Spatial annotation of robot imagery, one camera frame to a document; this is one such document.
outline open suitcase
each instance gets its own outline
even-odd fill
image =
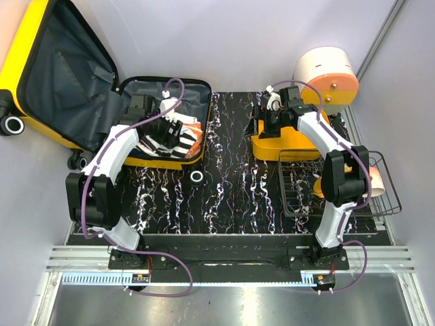
[[[18,116],[76,149],[76,156],[80,150],[96,153],[132,95],[148,94],[161,101],[167,80],[133,77],[118,82],[113,60],[70,0],[33,0],[0,72],[0,108],[3,115]],[[183,82],[180,113],[201,123],[200,151],[187,159],[156,158],[134,149],[125,164],[175,170],[201,164],[211,88],[200,80]],[[169,91],[179,96],[180,86],[172,83]]]

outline wire basket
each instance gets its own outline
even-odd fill
[[[394,215],[402,210],[385,159],[378,151],[369,151],[369,164],[379,170],[385,186],[385,193],[371,198],[363,209],[352,212],[354,217],[380,217]],[[321,177],[324,160],[318,151],[289,150],[279,154],[279,182],[288,217],[321,217],[325,200],[313,191],[314,183]]]

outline black suitcase wheel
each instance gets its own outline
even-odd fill
[[[0,120],[0,133],[3,136],[15,136],[24,131],[24,122],[13,115],[6,115]]]
[[[201,170],[193,170],[189,174],[189,180],[193,184],[193,186],[199,187],[200,185],[204,184],[204,173]]]
[[[80,149],[72,149],[73,155],[68,158],[67,166],[70,170],[82,170],[88,165],[88,159],[80,156],[83,152]]]

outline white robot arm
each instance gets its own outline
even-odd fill
[[[368,170],[367,148],[345,140],[321,115],[319,121],[317,108],[303,103],[297,86],[283,88],[279,93],[268,86],[266,92],[270,95],[266,110],[257,108],[253,114],[254,119],[264,120],[260,138],[276,137],[280,128],[292,126],[307,136],[325,160],[321,189],[326,203],[311,246],[311,261],[326,261],[341,250],[340,239],[351,210],[367,191],[364,172],[345,147],[357,153]],[[350,173],[345,173],[345,165],[351,167]]]
[[[166,111],[176,102],[176,98],[168,96],[160,103],[160,112]],[[91,190],[86,194],[86,224],[99,236],[107,236],[112,242],[130,250],[138,248],[141,237],[121,218],[120,199],[115,183],[122,165],[138,144],[142,132],[140,128],[132,128],[123,133],[121,131],[141,121],[149,113],[151,106],[152,101],[147,96],[133,96],[131,108],[122,116],[120,124],[111,127],[106,142],[94,159],[80,173],[70,173],[66,180],[70,218],[80,223],[83,184],[95,170]],[[169,113],[168,117],[164,117],[172,121],[173,111]]]

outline pink object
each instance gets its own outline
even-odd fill
[[[0,1],[0,68],[6,60],[29,0]]]
[[[385,192],[385,186],[382,182],[381,173],[377,168],[373,166],[370,167],[368,173],[370,174],[370,179],[372,183],[372,197],[380,196]]]

